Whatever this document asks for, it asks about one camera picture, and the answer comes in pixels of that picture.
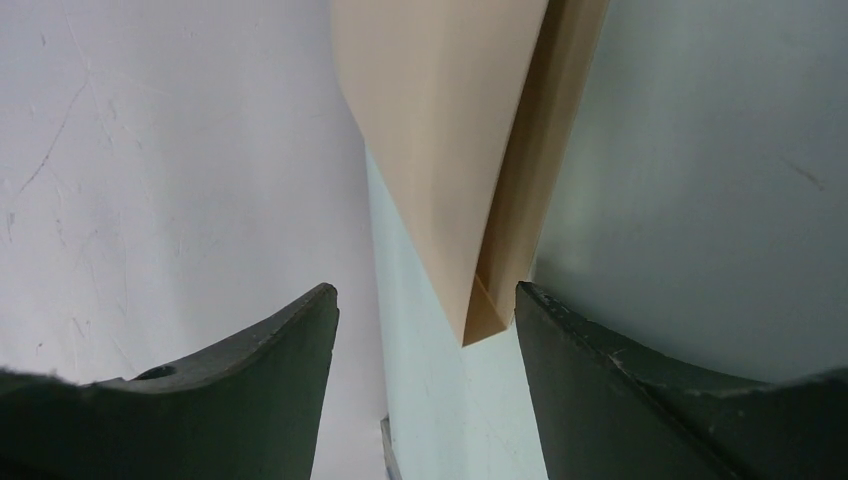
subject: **white surface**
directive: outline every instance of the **white surface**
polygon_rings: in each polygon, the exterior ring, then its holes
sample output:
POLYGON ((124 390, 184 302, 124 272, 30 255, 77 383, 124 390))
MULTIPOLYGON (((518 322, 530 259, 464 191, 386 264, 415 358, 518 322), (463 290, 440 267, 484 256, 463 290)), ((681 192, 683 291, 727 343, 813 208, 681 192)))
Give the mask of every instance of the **white surface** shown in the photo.
POLYGON ((373 159, 392 442, 404 480, 547 478, 515 328, 460 349, 373 159))
POLYGON ((848 3, 615 0, 536 281, 692 363, 848 363, 848 3))
POLYGON ((312 0, 0 3, 0 364, 132 377, 321 281, 315 479, 384 478, 364 150, 312 0))

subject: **dark green curved edge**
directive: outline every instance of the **dark green curved edge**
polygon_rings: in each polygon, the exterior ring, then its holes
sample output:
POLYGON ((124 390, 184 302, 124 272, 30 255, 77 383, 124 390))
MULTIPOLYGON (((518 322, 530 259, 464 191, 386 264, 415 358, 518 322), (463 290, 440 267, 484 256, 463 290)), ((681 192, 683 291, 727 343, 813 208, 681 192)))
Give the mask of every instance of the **dark green curved edge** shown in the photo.
POLYGON ((520 283, 550 479, 848 478, 848 370, 768 385, 666 357, 520 283))
POLYGON ((0 372, 0 478, 309 479, 336 297, 319 285, 132 381, 0 372))

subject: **beige paper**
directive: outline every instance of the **beige paper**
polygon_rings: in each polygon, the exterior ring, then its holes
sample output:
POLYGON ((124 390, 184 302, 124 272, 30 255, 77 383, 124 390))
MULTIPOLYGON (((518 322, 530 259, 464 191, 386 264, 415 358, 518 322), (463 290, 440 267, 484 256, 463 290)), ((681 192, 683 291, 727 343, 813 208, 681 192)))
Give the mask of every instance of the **beige paper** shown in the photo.
POLYGON ((546 5, 332 0, 342 91, 460 341, 546 5))

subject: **scratch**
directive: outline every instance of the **scratch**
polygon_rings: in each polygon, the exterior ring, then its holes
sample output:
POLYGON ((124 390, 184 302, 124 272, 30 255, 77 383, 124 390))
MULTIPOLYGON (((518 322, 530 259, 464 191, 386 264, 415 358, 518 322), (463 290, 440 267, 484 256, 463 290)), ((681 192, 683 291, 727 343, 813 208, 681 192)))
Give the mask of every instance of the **scratch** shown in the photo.
POLYGON ((77 355, 77 336, 71 332, 71 347, 74 350, 74 374, 79 378, 79 358, 77 355))
POLYGON ((115 77, 121 77, 124 80, 132 83, 136 87, 140 88, 141 90, 147 90, 147 91, 150 91, 150 92, 153 92, 153 93, 158 93, 159 95, 162 95, 164 97, 172 97, 173 96, 173 94, 171 94, 171 93, 168 93, 164 90, 160 90, 156 87, 148 85, 148 84, 142 82, 141 80, 139 80, 139 79, 137 79, 137 78, 135 78, 135 77, 133 77, 129 74, 126 74, 124 72, 118 71, 118 70, 96 68, 96 69, 92 69, 92 71, 97 72, 97 73, 105 73, 106 75, 112 75, 112 76, 115 76, 115 77))
POLYGON ((141 139, 139 139, 139 138, 138 138, 138 135, 136 135, 136 134, 135 134, 135 132, 133 132, 132 130, 130 130, 130 129, 129 129, 129 127, 127 127, 126 125, 121 125, 121 128, 123 128, 123 129, 124 129, 124 131, 126 131, 127 133, 129 133, 129 134, 133 137, 133 139, 135 140, 135 146, 136 146, 136 147, 138 147, 138 149, 139 149, 139 150, 143 150, 143 149, 144 149, 144 147, 143 147, 143 146, 142 146, 142 144, 141 144, 141 139))
POLYGON ((77 254, 77 259, 74 261, 74 270, 72 271, 75 271, 77 267, 79 267, 79 262, 82 259, 83 254, 85 253, 85 249, 88 247, 89 242, 91 242, 91 239, 94 238, 95 235, 97 235, 96 228, 91 233, 89 233, 88 238, 86 238, 85 241, 82 242, 82 246, 80 246, 80 251, 77 254))
POLYGON ((62 227, 62 219, 61 219, 61 218, 57 218, 57 219, 56 219, 56 233, 58 233, 58 234, 59 234, 59 241, 60 241, 60 242, 62 242, 62 246, 63 246, 63 247, 65 247, 65 248, 67 248, 67 247, 68 247, 68 243, 67 243, 67 242, 65 242, 65 234, 64 234, 64 231, 65 231, 65 230, 64 230, 64 228, 62 227))
POLYGON ((821 180, 816 178, 816 176, 813 175, 812 172, 810 172, 809 170, 805 170, 805 169, 799 167, 798 165, 795 165, 794 163, 792 163, 790 161, 786 161, 786 165, 789 166, 789 168, 791 168, 792 170, 794 170, 795 173, 797 173, 798 175, 801 175, 802 177, 809 180, 809 182, 812 183, 813 185, 815 185, 815 187, 820 192, 824 191, 824 182, 822 182, 821 180))
MULTIPOLYGON (((478 409, 482 409, 482 407, 480 406, 480 403, 479 403, 476 399, 474 399, 474 397, 469 397, 469 398, 471 399, 471 401, 473 401, 473 402, 474 402, 475 406, 476 406, 478 409)), ((497 430, 495 430, 495 429, 494 429, 494 427, 492 427, 492 422, 491 422, 491 421, 489 421, 488 416, 485 416, 485 415, 484 415, 484 416, 483 416, 483 420, 486 422, 486 425, 489 427, 489 431, 490 431, 490 432, 492 432, 492 435, 490 435, 490 436, 489 436, 489 441, 491 442, 491 437, 495 437, 495 439, 497 439, 497 440, 498 440, 498 442, 499 442, 499 443, 501 444, 501 446, 503 447, 504 451, 507 451, 507 452, 511 451, 512 449, 511 449, 511 448, 509 448, 509 444, 508 444, 506 441, 504 441, 504 439, 503 439, 503 438, 501 438, 501 436, 497 434, 497 430)), ((515 458, 514 456, 510 455, 509 457, 510 457, 510 460, 512 460, 512 464, 513 464, 513 465, 515 465, 515 466, 516 466, 516 467, 518 467, 519 469, 522 469, 522 468, 521 468, 521 465, 519 464, 519 462, 516 460, 516 458, 515 458)))
POLYGON ((65 188, 68 188, 68 184, 65 183, 65 180, 63 180, 62 177, 60 177, 58 173, 56 173, 56 170, 53 169, 53 165, 48 163, 45 166, 45 168, 47 168, 47 170, 50 172, 50 174, 53 175, 53 178, 56 179, 56 183, 58 183, 59 185, 65 187, 65 188))
POLYGON ((108 100, 106 105, 109 107, 109 115, 112 117, 112 121, 118 120, 118 109, 115 108, 115 101, 108 100))
POLYGON ((56 186, 56 196, 59 197, 59 210, 61 210, 65 206, 65 196, 62 195, 58 185, 56 186))
POLYGON ((80 336, 85 338, 85 334, 82 333, 82 327, 79 326, 79 322, 77 321, 77 317, 71 317, 71 321, 74 322, 74 326, 77 327, 77 331, 80 332, 80 336))
POLYGON ((610 361, 612 361, 613 365, 615 365, 615 368, 624 371, 624 362, 615 357, 610 357, 610 361))
POLYGON ((142 173, 138 176, 138 181, 141 182, 141 188, 142 190, 144 190, 144 200, 147 202, 147 209, 150 210, 151 213, 153 213, 153 210, 150 209, 150 206, 152 205, 152 202, 150 200, 150 188, 147 187, 147 181, 144 179, 144 177, 145 175, 144 173, 142 173))
POLYGON ((47 149, 47 154, 44 155, 44 158, 41 159, 41 163, 38 165, 38 168, 35 169, 35 172, 33 172, 33 174, 29 177, 29 180, 24 182, 24 185, 21 187, 21 189, 18 191, 18 194, 15 196, 16 199, 22 193, 24 193, 26 187, 28 187, 29 184, 32 183, 33 180, 35 180, 35 177, 37 177, 38 174, 41 173, 41 170, 44 169, 44 166, 47 165, 47 160, 50 160, 50 154, 52 154, 53 149, 56 148, 56 142, 59 141, 59 137, 62 135, 62 131, 65 130, 65 125, 67 125, 68 123, 68 117, 71 114, 71 110, 74 108, 74 104, 77 102, 77 98, 79 98, 86 85, 88 85, 88 77, 86 77, 85 82, 82 84, 79 90, 77 90, 77 93, 74 94, 74 98, 71 99, 71 103, 70 105, 68 105, 68 109, 65 111, 65 117, 62 119, 62 124, 59 125, 59 130, 56 132, 56 136, 53 137, 53 141, 50 143, 50 148, 47 149))
POLYGON ((15 212, 6 215, 6 231, 9 233, 9 243, 12 243, 12 225, 15 224, 15 212))
POLYGON ((97 288, 97 273, 94 271, 94 264, 92 264, 88 259, 85 260, 86 265, 88 265, 88 275, 91 277, 91 286, 94 288, 94 298, 97 300, 97 306, 101 305, 100 302, 100 289, 97 288))
POLYGON ((127 269, 129 268, 129 259, 127 258, 127 239, 124 236, 124 214, 121 212, 118 214, 118 228, 120 229, 119 233, 121 235, 121 244, 124 246, 124 318, 129 318, 130 313, 130 291, 129 291, 129 282, 127 281, 127 269))
POLYGON ((120 344, 120 343, 118 343, 118 340, 115 338, 115 336, 114 336, 114 335, 112 335, 112 334, 111 334, 110 332, 108 332, 108 331, 107 331, 106 333, 109 335, 109 339, 111 339, 111 340, 112 340, 112 343, 115 345, 115 348, 118 350, 118 353, 120 353, 120 354, 121 354, 121 356, 122 356, 122 357, 124 358, 124 360, 127 362, 127 365, 129 365, 129 366, 130 366, 130 370, 132 370, 132 371, 133 371, 133 373, 138 373, 138 370, 136 370, 136 369, 135 369, 135 367, 133 366, 132 362, 130 361, 130 357, 127 355, 127 353, 124 351, 124 349, 123 349, 123 348, 121 348, 121 344, 120 344))
POLYGON ((103 133, 106 135, 106 138, 109 140, 109 147, 112 151, 115 150, 115 141, 112 139, 112 134, 106 129, 106 124, 103 122, 103 114, 100 111, 100 102, 97 100, 97 91, 94 89, 94 84, 91 83, 91 63, 88 59, 85 58, 85 55, 82 53, 82 47, 80 47, 79 40, 77 40, 77 34, 74 31, 74 27, 71 26, 70 15, 68 15, 68 9, 65 7, 64 0, 60 0, 62 4, 62 11, 65 14, 65 24, 68 26, 68 32, 71 34, 71 39, 74 41, 74 45, 77 47, 77 53, 79 54, 80 63, 82 64, 82 68, 85 69, 85 81, 86 85, 91 87, 91 97, 94 99, 94 106, 97 108, 97 118, 100 122, 100 128, 103 130, 103 133))

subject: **hole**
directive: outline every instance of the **hole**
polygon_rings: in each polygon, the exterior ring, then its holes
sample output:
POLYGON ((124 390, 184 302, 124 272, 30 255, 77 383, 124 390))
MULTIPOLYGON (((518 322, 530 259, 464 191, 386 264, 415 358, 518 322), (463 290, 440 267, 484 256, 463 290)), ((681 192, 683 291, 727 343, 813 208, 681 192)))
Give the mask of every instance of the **hole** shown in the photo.
POLYGON ((162 365, 161 367, 151 368, 150 370, 135 377, 135 380, 153 380, 155 378, 169 377, 177 373, 177 369, 170 365, 162 365))

